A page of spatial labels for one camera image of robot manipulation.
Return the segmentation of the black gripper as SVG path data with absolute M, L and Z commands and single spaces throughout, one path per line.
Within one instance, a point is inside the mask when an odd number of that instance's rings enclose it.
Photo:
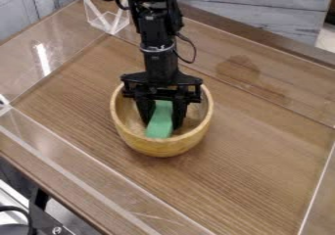
M 189 104 L 202 101 L 203 79 L 181 71 L 175 49 L 163 52 L 145 50 L 143 54 L 146 70 L 121 77 L 123 96 L 137 100 L 145 124 L 150 123 L 157 109 L 154 100 L 173 101 L 173 126 L 179 129 Z

